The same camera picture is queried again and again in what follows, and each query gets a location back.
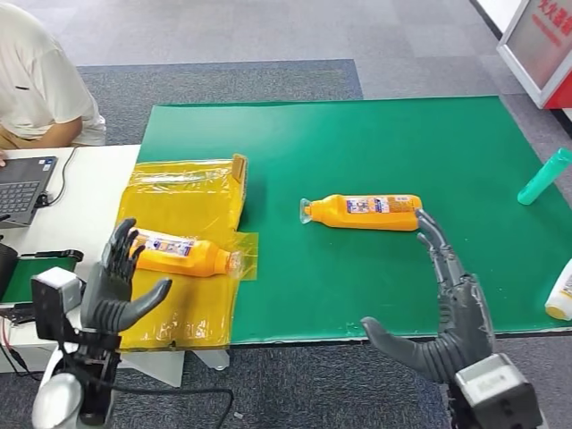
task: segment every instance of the white bottle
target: white bottle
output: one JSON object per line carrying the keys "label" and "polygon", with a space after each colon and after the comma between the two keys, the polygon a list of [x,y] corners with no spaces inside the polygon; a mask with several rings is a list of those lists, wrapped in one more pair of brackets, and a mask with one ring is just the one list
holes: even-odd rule
{"label": "white bottle", "polygon": [[572,259],[558,276],[544,308],[555,319],[572,319]]}

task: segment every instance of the bottle cap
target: bottle cap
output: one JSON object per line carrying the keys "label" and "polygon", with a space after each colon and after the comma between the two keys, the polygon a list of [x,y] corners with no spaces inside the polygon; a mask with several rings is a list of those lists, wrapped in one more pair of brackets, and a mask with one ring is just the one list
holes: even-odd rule
{"label": "bottle cap", "polygon": [[244,268],[244,260],[243,259],[242,252],[232,252],[230,257],[229,257],[226,273],[233,279],[239,279],[242,277]]}
{"label": "bottle cap", "polygon": [[232,278],[239,279],[242,275],[242,261],[242,252],[226,252],[221,249],[214,258],[214,273],[228,274]]}
{"label": "bottle cap", "polygon": [[308,223],[312,220],[312,202],[303,198],[300,200],[300,222]]}
{"label": "bottle cap", "polygon": [[230,259],[231,253],[220,249],[217,252],[217,256],[214,258],[214,273],[215,274],[226,274],[226,267],[229,265],[229,259]]}
{"label": "bottle cap", "polygon": [[572,319],[572,298],[561,291],[549,297],[544,308],[550,317],[560,320]]}

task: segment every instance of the orange plastic bottle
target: orange plastic bottle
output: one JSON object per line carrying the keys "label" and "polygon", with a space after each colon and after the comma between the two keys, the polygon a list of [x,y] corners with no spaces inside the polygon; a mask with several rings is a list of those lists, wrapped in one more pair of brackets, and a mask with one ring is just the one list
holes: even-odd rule
{"label": "orange plastic bottle", "polygon": [[207,240],[184,239],[155,231],[139,230],[131,251],[144,245],[137,268],[210,277],[228,274],[239,277],[241,270],[240,252],[227,252]]}
{"label": "orange plastic bottle", "polygon": [[334,228],[414,231],[417,228],[415,210],[422,208],[415,195],[331,195],[300,201],[300,221],[321,222]]}

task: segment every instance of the white t-shirt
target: white t-shirt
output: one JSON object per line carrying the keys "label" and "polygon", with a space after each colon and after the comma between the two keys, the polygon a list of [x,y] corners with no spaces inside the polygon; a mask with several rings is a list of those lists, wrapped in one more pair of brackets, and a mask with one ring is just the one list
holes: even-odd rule
{"label": "white t-shirt", "polygon": [[105,120],[61,46],[33,16],[0,3],[0,125],[38,139],[80,116],[83,130],[74,143],[105,143]]}

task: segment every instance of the green tube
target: green tube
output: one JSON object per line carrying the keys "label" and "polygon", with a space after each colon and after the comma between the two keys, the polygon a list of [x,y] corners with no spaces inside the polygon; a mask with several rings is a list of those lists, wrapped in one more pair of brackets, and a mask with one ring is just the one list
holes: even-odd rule
{"label": "green tube", "polygon": [[518,202],[527,206],[533,203],[570,164],[572,164],[572,152],[564,147],[558,149],[537,175],[518,192]]}

